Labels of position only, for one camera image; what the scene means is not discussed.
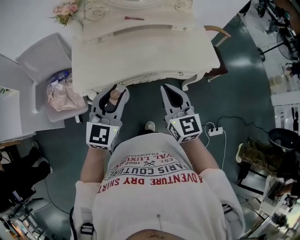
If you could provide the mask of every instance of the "gray floor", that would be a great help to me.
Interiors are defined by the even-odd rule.
[[[211,83],[206,79],[190,85],[187,92],[195,111],[200,114],[202,124],[208,121],[216,123],[220,116],[240,116],[246,122],[255,122],[256,125],[266,130],[274,128],[274,112],[270,100],[268,79],[263,68],[256,46],[247,29],[238,20],[233,19],[230,25],[225,27],[232,37],[226,40],[220,47],[223,59],[229,73],[218,77]],[[130,139],[137,135],[148,120],[156,123],[157,131],[167,133],[163,118],[160,86],[169,83],[180,86],[181,81],[167,79],[150,83],[129,86],[130,100],[127,103],[122,116],[123,127],[118,141]],[[75,183],[79,179],[80,170],[87,152],[85,143],[85,122],[88,114],[82,116],[83,124],[78,125],[74,119],[65,121],[64,129],[38,132],[34,137],[45,157],[49,159],[53,174],[46,178],[49,193],[53,202],[65,211],[70,211],[74,204]],[[234,185],[237,179],[238,167],[235,162],[235,154],[239,143],[246,142],[247,137],[267,141],[267,135],[253,126],[246,127],[238,119],[222,119],[219,125],[227,134],[226,156],[224,171],[230,182]],[[207,138],[203,133],[201,139],[206,144]],[[30,142],[25,140],[18,146],[21,155],[28,153]],[[225,136],[212,137],[208,149],[222,165],[224,154]],[[249,193],[234,188],[239,195],[248,197]],[[45,182],[36,185],[35,197],[48,199]],[[251,209],[245,208],[247,228],[251,226],[256,217]],[[56,239],[68,238],[70,227],[68,215],[59,211],[54,206],[36,214],[41,226],[50,233],[55,234]]]

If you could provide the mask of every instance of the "white chair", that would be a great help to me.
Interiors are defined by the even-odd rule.
[[[63,41],[58,33],[51,34],[36,42],[25,52],[16,58],[27,75],[33,80],[32,85],[32,111],[40,112],[46,107],[46,112],[51,122],[65,120],[85,113],[88,104],[81,109],[64,110],[57,112],[48,103],[46,89],[49,84],[49,77],[61,70],[72,67],[71,49]]]

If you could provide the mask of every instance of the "wooden knob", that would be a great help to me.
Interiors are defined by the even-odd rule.
[[[111,99],[117,100],[117,99],[119,99],[119,97],[120,97],[119,91],[117,91],[117,90],[112,90],[111,91]]]

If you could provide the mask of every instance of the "shoe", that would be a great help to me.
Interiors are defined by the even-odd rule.
[[[242,162],[242,159],[239,157],[240,149],[241,149],[242,146],[243,146],[243,143],[241,143],[241,144],[239,145],[238,151],[237,151],[237,153],[236,153],[236,155],[235,155],[235,160],[236,160],[238,163],[241,163],[241,162]]]
[[[36,148],[37,150],[39,150],[39,144],[38,144],[37,141],[33,141],[33,142],[32,142],[32,146],[33,146],[34,148]]]
[[[151,130],[151,131],[155,132],[155,123],[152,121],[146,122],[145,130]]]
[[[41,157],[38,161],[36,161],[34,163],[33,167],[39,166],[41,162],[46,162],[47,164],[49,164],[49,166],[50,166],[50,173],[49,174],[53,173],[53,168],[51,167],[49,161],[44,157]]]

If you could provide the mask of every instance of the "bottle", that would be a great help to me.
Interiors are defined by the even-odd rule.
[[[63,80],[66,80],[68,76],[69,76],[69,71],[68,70],[63,70],[63,71],[60,71],[58,73],[53,74],[50,77],[51,85],[55,86],[59,82],[61,82]]]

